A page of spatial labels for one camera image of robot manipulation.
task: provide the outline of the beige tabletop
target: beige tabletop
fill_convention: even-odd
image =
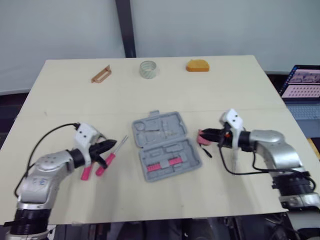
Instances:
[[[144,79],[145,58],[48,60],[39,74],[1,151],[0,223],[13,219],[13,189],[29,154],[50,129],[71,122],[93,125],[108,138],[129,139],[102,177],[81,181],[76,169],[61,184],[50,222],[99,223],[191,217],[265,214],[285,211],[267,174],[233,176],[222,165],[215,144],[213,158],[197,147],[202,167],[148,183],[144,179],[131,124],[150,111],[179,111],[195,140],[198,129],[220,128],[219,117],[235,108],[248,131],[282,132],[298,152],[313,179],[320,183],[320,165],[299,126],[253,56],[207,56],[209,72],[187,72],[194,57],[148,58],[157,75]],[[108,64],[112,75],[100,84],[91,78]],[[65,128],[48,136],[33,161],[74,146],[75,131]],[[230,151],[224,151],[227,162]],[[258,163],[264,167],[263,160]],[[251,171],[252,155],[239,152],[239,171]]]

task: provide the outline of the pink screwdriver handle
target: pink screwdriver handle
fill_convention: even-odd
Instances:
[[[116,157],[116,155],[114,153],[111,153],[105,160],[105,163],[109,166],[112,162],[112,160]],[[102,174],[104,174],[105,169],[100,166],[96,171],[95,171],[95,175],[97,176],[101,176]]]
[[[88,181],[88,179],[90,177],[92,166],[93,166],[93,164],[91,164],[91,166],[88,166],[88,167],[84,168],[84,170],[82,172],[82,176],[81,176],[81,180],[82,181]]]

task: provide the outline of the gray tool case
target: gray tool case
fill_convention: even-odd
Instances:
[[[187,128],[177,111],[159,114],[132,123],[139,157],[147,182],[182,174],[201,167],[202,162]]]

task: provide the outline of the orange bracket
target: orange bracket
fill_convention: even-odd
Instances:
[[[102,69],[97,75],[91,79],[91,83],[102,83],[109,75],[111,75],[110,65]]]

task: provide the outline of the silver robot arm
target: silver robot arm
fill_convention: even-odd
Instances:
[[[253,130],[249,135],[249,145],[263,157],[265,165],[271,170],[290,169],[306,172],[295,149],[285,142],[278,131]],[[320,209],[320,196],[310,188],[308,179],[290,171],[271,171],[273,188],[279,189],[279,200],[286,209]]]
[[[273,130],[244,130],[243,120],[234,109],[225,112],[220,122],[223,129],[207,128],[199,136],[217,142],[220,148],[241,148],[245,152],[255,152],[262,156],[267,168],[261,171],[272,176],[272,187],[279,190],[283,208],[320,210],[320,197],[314,192],[314,186],[310,186],[312,180],[309,172],[303,167],[295,149],[285,142],[283,134]],[[235,132],[238,133],[236,142],[233,139]]]
[[[60,183],[76,168],[98,162],[107,168],[100,154],[111,149],[117,141],[109,139],[96,143],[101,134],[88,124],[77,129],[73,150],[63,150],[40,157],[34,170],[22,182],[14,221],[7,240],[44,240],[48,235],[48,222],[54,207]]]

